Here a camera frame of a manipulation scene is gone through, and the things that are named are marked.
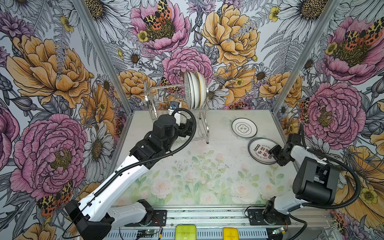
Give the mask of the plain white plate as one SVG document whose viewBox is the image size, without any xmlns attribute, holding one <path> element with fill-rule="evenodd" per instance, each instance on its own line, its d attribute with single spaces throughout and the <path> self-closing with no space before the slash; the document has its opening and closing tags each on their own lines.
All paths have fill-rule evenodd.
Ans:
<svg viewBox="0 0 384 240">
<path fill-rule="evenodd" d="M 275 141 L 266 138 L 255 138 L 248 144 L 248 152 L 250 156 L 257 162 L 263 165 L 273 165 L 277 161 L 270 153 L 273 147 L 278 144 Z"/>
</svg>

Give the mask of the black striped rim plate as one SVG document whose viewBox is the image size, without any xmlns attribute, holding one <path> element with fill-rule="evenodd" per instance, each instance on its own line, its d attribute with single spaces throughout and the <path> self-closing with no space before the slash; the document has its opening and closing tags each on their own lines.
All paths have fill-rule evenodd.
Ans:
<svg viewBox="0 0 384 240">
<path fill-rule="evenodd" d="M 188 105 L 188 108 L 192 110 L 193 101 L 192 101 L 192 92 L 191 92 L 190 79 L 189 79 L 188 72 L 185 72 L 184 74 L 184 89 L 185 89 L 185 101 Z"/>
</svg>

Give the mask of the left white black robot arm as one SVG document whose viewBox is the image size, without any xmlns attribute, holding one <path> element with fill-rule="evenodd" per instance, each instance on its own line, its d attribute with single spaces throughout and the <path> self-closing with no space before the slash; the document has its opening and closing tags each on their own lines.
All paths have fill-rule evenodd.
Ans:
<svg viewBox="0 0 384 240">
<path fill-rule="evenodd" d="M 195 115 L 188 109 L 171 109 L 158 117 L 153 129 L 136 143 L 125 161 L 102 184 L 83 199 L 71 200 L 65 210 L 84 240 L 102 240 L 112 229 L 128 224 L 148 225 L 154 209 L 146 200 L 127 207 L 113 204 L 138 178 L 158 161 L 183 150 L 197 130 Z"/>
</svg>

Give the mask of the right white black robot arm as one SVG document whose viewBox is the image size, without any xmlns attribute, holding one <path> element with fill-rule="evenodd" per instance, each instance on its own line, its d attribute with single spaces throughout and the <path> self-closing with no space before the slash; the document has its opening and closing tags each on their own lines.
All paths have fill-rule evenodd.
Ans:
<svg viewBox="0 0 384 240">
<path fill-rule="evenodd" d="M 305 204 L 328 207 L 334 203 L 340 171 L 326 163 L 326 159 L 311 153 L 303 134 L 290 134 L 284 147 L 274 146 L 270 155 L 281 167 L 290 162 L 300 167 L 292 190 L 266 203 L 263 217 L 267 223 L 286 222 L 290 212 L 303 208 Z"/>
</svg>

